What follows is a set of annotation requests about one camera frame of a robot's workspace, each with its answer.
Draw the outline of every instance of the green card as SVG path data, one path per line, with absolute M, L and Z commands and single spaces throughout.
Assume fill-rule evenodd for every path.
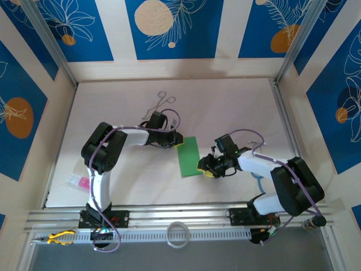
M 180 173 L 182 177 L 201 175 L 197 170 L 200 160 L 196 137 L 184 138 L 184 144 L 177 147 Z

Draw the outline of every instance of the pink eraser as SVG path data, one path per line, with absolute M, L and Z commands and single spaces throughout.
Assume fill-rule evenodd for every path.
M 78 183 L 78 186 L 90 190 L 90 181 L 89 181 L 89 178 L 81 177 L 81 179 L 80 179 L 80 181 L 79 181 L 79 183 Z

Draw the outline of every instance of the yellow pliers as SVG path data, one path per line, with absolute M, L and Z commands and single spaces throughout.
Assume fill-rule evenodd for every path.
M 55 239 L 57 237 L 60 237 L 60 236 L 66 235 L 66 234 L 75 234 L 75 231 L 73 231 L 73 230 L 64 230 L 64 231 L 61 231 L 61 232 L 56 233 L 56 234 L 49 234 L 48 237 L 39 237 L 37 239 L 33 239 L 32 241 L 34 241 L 34 242 L 47 242 L 48 244 L 54 242 L 56 244 L 62 244 L 63 246 L 66 246 L 66 245 L 72 244 L 73 241 L 62 242 L 62 241 L 59 241 L 59 240 Z

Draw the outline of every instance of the white tape roll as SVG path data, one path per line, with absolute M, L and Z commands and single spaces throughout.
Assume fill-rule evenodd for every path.
M 186 231 L 186 240 L 184 241 L 184 243 L 179 244 L 179 245 L 174 244 L 169 240 L 169 231 L 175 226 L 181 226 Z M 188 244 L 188 242 L 190 241 L 190 237 L 191 237 L 191 233 L 190 233 L 189 228 L 184 223 L 182 223 L 180 221 L 176 221 L 176 222 L 173 222 L 173 223 L 169 224 L 169 226 L 167 228 L 167 231 L 166 231 L 167 243 L 172 248 L 183 248 L 183 247 L 185 247 Z

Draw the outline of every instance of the white table surface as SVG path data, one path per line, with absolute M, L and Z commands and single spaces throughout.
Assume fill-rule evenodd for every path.
M 81 149 L 102 121 L 111 125 L 138 125 L 159 101 L 159 91 L 176 97 L 172 108 L 182 123 L 184 137 L 196 136 L 201 157 L 214 140 L 239 128 L 254 129 L 265 137 L 262 153 L 293 157 L 278 109 L 266 78 L 151 80 L 80 83 L 52 180 L 47 207 L 84 206 L 88 192 L 69 182 L 72 174 L 87 176 Z M 251 133 L 232 135 L 238 147 L 259 141 Z M 266 192 L 272 181 L 262 179 Z M 177 150 L 152 146 L 123 149 L 111 175 L 111 198 L 118 204 L 186 204 L 246 201 L 259 194 L 257 180 L 249 172 L 211 179 L 203 175 L 182 178 Z

